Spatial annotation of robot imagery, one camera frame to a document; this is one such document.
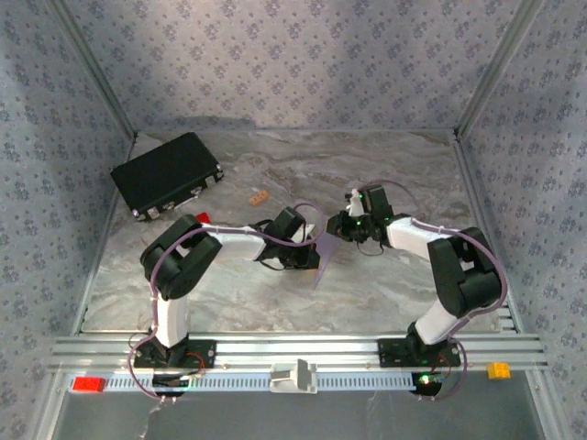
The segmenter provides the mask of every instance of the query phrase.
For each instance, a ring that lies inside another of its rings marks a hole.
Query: purple translucent object
[[[320,266],[314,278],[314,289],[318,286],[324,271],[327,268],[328,262],[336,252],[340,238],[332,236],[329,233],[322,234],[316,241],[316,252],[320,255]]]

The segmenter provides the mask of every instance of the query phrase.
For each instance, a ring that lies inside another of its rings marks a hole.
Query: marble floor
[[[181,134],[140,135],[133,157]],[[200,137],[222,163],[225,179],[150,223],[137,222],[118,200],[84,332],[148,328],[150,293],[138,258],[184,214],[208,212],[213,224],[243,226],[309,201],[333,215],[344,209],[347,189],[387,178],[410,188],[416,198],[417,203],[401,190],[386,188],[396,213],[444,226],[472,222],[452,148],[441,132],[224,132]],[[252,207],[250,196],[262,189],[270,199]],[[310,223],[318,218],[310,210],[303,214]],[[365,257],[354,245],[342,243],[315,290],[314,275],[274,272],[247,261],[214,262],[189,297],[190,330],[404,331],[436,298],[429,265],[393,249]],[[497,315],[490,314],[466,331],[490,332],[498,326]]]

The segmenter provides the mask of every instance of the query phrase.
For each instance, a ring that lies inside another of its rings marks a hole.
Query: wall
[[[519,2],[65,3],[152,132],[454,127]]]
[[[0,2],[0,438],[69,334],[129,147],[42,2]]]
[[[526,330],[541,334],[587,438],[587,5],[546,2],[465,148]]]

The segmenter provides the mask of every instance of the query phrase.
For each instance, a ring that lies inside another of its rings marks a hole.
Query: red object
[[[72,390],[79,392],[102,392],[106,385],[104,378],[78,377],[73,382]]]
[[[200,223],[208,223],[210,225],[210,217],[208,216],[208,213],[198,214],[195,219]]]

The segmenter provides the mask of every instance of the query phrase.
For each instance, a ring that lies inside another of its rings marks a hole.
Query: yellow lego brick
[[[487,365],[489,379],[510,379],[510,367],[504,362],[492,362]]]

